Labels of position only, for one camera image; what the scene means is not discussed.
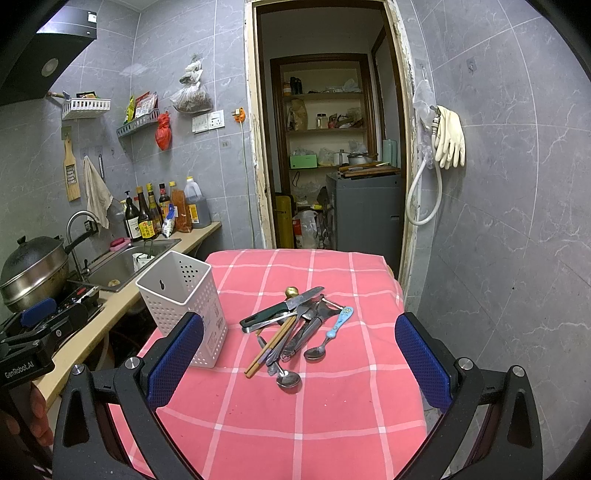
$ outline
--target human hand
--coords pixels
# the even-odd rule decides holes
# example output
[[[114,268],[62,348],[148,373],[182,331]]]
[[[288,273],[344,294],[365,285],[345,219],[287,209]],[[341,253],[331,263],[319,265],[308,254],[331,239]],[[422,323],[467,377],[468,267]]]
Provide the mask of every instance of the human hand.
[[[31,410],[33,411],[33,420],[29,425],[29,429],[33,436],[39,442],[42,447],[49,447],[53,444],[53,432],[49,428],[49,419],[47,418],[47,403],[45,398],[39,389],[35,386],[31,386]],[[13,435],[18,435],[21,432],[21,428],[18,422],[8,414],[2,412],[5,417],[6,426],[8,431]]]

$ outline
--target chopsticks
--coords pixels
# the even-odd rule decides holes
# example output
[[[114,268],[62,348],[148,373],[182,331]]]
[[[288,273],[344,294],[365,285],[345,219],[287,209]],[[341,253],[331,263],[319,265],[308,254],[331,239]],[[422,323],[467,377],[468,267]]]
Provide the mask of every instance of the chopsticks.
[[[252,363],[248,366],[246,371],[244,372],[246,378],[252,378],[253,375],[257,372],[257,370],[261,367],[261,365],[265,364],[265,361],[260,361],[261,357],[266,353],[267,350],[273,350],[277,344],[281,341],[281,339],[287,334],[290,330],[291,326],[294,324],[297,315],[294,314],[293,316],[289,317],[281,328],[277,330],[276,334],[273,335],[271,340],[267,342],[267,344],[263,347],[263,349],[259,352],[259,354],[255,357]]]

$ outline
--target electrical outlet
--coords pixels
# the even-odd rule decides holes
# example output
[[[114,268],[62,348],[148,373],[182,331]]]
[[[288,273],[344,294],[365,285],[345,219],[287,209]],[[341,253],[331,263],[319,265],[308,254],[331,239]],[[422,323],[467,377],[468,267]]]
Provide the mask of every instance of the electrical outlet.
[[[207,124],[209,129],[225,127],[223,119],[223,110],[211,112],[207,114]]]

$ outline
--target spoon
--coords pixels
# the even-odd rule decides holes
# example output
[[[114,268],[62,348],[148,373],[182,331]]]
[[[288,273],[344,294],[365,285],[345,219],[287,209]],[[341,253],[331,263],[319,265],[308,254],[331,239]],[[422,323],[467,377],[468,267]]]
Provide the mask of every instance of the spoon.
[[[341,325],[344,324],[344,322],[349,320],[351,315],[353,315],[352,307],[343,308],[343,310],[341,310],[339,314],[339,318],[337,318],[335,326],[333,326],[328,332],[326,332],[326,338],[324,339],[324,342],[322,342],[322,345],[315,346],[313,348],[306,350],[304,352],[304,358],[306,360],[311,361],[323,359],[326,355],[326,344],[336,337],[337,330],[339,330],[339,328],[341,327]]]
[[[275,362],[275,364],[279,369],[279,375],[277,375],[277,385],[279,385],[279,388],[289,390],[299,385],[301,377],[297,373],[284,370],[279,362]]]

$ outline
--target pot lid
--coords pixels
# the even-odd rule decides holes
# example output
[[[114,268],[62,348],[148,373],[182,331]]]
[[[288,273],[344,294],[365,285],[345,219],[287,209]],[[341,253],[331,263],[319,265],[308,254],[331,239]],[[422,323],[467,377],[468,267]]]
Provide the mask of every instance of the pot lid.
[[[45,258],[60,247],[62,242],[63,240],[57,240],[50,236],[38,236],[29,241],[24,236],[20,237],[17,240],[18,248],[4,262],[0,274],[0,286]]]

